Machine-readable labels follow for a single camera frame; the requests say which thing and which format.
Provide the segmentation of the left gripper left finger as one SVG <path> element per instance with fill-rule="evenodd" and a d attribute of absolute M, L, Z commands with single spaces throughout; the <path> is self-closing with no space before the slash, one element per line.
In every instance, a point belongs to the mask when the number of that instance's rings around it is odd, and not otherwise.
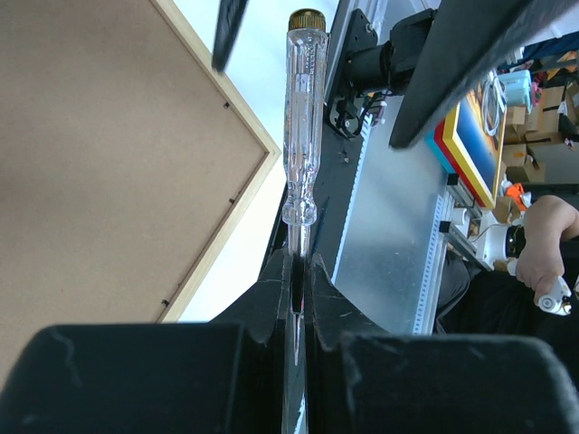
<path fill-rule="evenodd" d="M 52 325 L 1 391 L 4 433 L 278 433 L 284 256 L 207 323 Z"/>

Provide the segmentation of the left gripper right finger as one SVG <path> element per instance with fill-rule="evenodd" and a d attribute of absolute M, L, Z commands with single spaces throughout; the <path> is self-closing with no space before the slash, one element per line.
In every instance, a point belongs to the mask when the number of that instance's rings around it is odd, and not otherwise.
<path fill-rule="evenodd" d="M 390 335 L 311 261 L 304 291 L 312 433 L 575 433 L 578 391 L 546 343 Z"/>

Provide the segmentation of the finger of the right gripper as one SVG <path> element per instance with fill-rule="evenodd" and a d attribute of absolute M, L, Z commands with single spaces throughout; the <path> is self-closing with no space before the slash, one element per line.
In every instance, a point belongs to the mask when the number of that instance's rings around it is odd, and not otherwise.
<path fill-rule="evenodd" d="M 404 93 L 389 146 L 415 146 L 486 73 L 576 4 L 442 1 Z"/>
<path fill-rule="evenodd" d="M 221 0 L 214 33 L 212 68 L 224 72 L 241 28 L 248 0 Z"/>

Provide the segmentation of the small metal tool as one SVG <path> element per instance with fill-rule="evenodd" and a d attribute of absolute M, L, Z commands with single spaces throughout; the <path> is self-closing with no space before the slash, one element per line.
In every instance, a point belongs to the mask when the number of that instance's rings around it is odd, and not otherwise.
<path fill-rule="evenodd" d="M 317 219 L 314 186 L 320 168 L 329 36 L 315 9 L 290 15 L 286 50 L 283 166 L 286 199 L 281 218 L 288 227 L 282 288 L 288 291 L 281 431 L 295 433 L 304 420 L 305 293 L 310 268 L 310 228 Z"/>

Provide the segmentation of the light wooden picture frame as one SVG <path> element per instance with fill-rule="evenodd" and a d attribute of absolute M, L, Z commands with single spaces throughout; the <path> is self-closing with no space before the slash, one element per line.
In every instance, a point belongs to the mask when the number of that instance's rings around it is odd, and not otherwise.
<path fill-rule="evenodd" d="M 175 322 L 280 154 L 174 1 L 1 4 L 1 374 Z"/>

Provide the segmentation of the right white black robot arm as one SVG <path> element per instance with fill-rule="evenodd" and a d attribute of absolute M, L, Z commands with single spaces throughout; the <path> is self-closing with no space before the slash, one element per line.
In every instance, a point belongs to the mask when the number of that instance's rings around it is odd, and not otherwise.
<path fill-rule="evenodd" d="M 221 1 L 215 30 L 212 67 L 223 72 L 241 28 L 248 1 Z M 372 91 L 403 95 L 390 147 L 414 146 L 470 91 L 483 74 L 578 1 L 441 1 L 424 18 L 407 17 L 391 30 L 390 40 L 364 49 L 346 49 L 335 73 L 335 94 L 348 114 L 349 99 Z M 329 47 L 322 13 L 301 9 L 289 18 L 285 133 L 297 109 L 324 114 Z M 296 71 L 290 61 L 304 60 Z"/>

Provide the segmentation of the operator bare hand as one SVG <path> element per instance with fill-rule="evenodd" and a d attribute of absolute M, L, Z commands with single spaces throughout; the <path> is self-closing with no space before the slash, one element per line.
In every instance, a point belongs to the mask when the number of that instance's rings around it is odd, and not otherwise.
<path fill-rule="evenodd" d="M 523 227 L 526 244 L 516 277 L 535 292 L 538 304 L 565 273 L 560 243 L 578 236 L 578 211 L 559 197 L 545 195 L 527 209 Z"/>

